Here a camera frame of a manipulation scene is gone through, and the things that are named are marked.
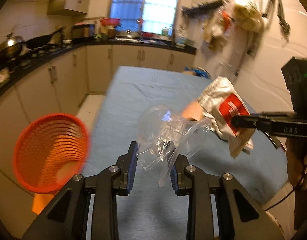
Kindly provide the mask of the person's right hand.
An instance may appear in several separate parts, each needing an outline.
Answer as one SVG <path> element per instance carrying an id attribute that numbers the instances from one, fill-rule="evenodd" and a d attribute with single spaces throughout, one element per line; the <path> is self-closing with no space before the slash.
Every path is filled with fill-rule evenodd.
<path id="1" fill-rule="evenodd" d="M 300 189 L 300 182 L 307 165 L 307 138 L 288 138 L 286 158 L 288 181 L 295 189 Z"/>

